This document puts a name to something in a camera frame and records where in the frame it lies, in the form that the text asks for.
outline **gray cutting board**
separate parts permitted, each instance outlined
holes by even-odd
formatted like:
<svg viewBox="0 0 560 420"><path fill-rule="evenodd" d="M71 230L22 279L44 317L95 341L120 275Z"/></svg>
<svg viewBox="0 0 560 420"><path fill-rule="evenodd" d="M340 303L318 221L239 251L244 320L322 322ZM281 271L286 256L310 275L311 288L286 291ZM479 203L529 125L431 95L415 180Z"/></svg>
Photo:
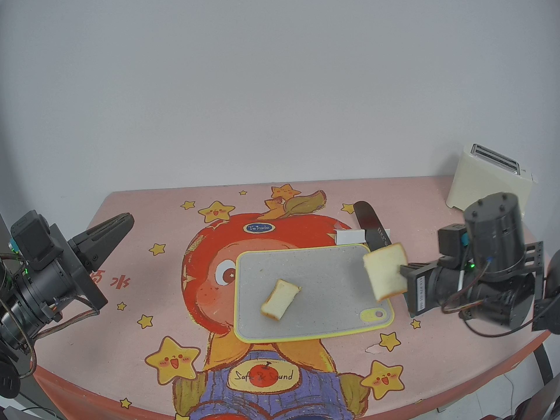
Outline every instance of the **gray cutting board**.
<svg viewBox="0 0 560 420"><path fill-rule="evenodd" d="M389 326L391 303L377 302L361 244L245 252L237 258L234 332L243 342L309 340ZM279 278L301 286L279 321L260 313Z"/></svg>

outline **white toaster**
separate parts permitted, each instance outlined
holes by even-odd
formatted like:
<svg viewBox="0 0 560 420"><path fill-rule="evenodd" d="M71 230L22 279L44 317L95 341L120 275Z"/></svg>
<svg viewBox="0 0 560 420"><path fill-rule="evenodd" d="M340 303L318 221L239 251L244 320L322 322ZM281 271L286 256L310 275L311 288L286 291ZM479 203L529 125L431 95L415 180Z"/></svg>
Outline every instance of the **white toaster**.
<svg viewBox="0 0 560 420"><path fill-rule="evenodd" d="M517 195L522 216L525 214L533 185L533 175L527 167L477 143L465 146L458 163L447 196L448 207L465 210L489 194L510 192Z"/></svg>

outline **chinese character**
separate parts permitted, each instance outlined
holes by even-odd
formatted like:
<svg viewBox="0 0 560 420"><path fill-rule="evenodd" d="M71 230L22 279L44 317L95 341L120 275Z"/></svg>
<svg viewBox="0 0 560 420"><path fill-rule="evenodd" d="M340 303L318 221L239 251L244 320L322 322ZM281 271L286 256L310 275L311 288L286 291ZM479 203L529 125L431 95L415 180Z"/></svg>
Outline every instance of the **chinese character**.
<svg viewBox="0 0 560 420"><path fill-rule="evenodd" d="M91 275L91 279L94 281L95 284L99 284L103 277L102 273L105 272L104 270L98 270Z"/></svg>
<svg viewBox="0 0 560 420"><path fill-rule="evenodd" d="M126 288L129 285L130 278L125 277L125 275L122 275L120 278L113 277L113 283L111 283L111 286L116 285L116 289L118 290L120 290L123 285Z"/></svg>

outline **knife blade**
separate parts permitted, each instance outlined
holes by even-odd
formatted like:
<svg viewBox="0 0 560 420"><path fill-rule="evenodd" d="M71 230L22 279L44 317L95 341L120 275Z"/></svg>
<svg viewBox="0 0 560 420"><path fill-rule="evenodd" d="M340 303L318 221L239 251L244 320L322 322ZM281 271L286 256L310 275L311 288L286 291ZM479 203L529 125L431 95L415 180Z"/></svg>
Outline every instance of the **knife blade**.
<svg viewBox="0 0 560 420"><path fill-rule="evenodd" d="M354 213L356 214L356 218L358 218L360 228L366 231L366 242L371 251L384 248L391 244L391 240L372 206L360 200L354 203Z"/></svg>

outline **bread slice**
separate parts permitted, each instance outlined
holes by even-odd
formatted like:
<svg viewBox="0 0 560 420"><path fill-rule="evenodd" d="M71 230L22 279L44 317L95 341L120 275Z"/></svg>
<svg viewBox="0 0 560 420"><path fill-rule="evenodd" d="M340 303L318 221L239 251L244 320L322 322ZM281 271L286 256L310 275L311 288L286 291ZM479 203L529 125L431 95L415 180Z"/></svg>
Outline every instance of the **bread slice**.
<svg viewBox="0 0 560 420"><path fill-rule="evenodd" d="M364 255L363 264L378 302L407 291L407 279L399 270L401 265L408 264L408 259L400 242Z"/></svg>
<svg viewBox="0 0 560 420"><path fill-rule="evenodd" d="M299 291L301 291L301 287L278 279L274 290L266 302L261 305L261 313L274 320L280 320Z"/></svg>

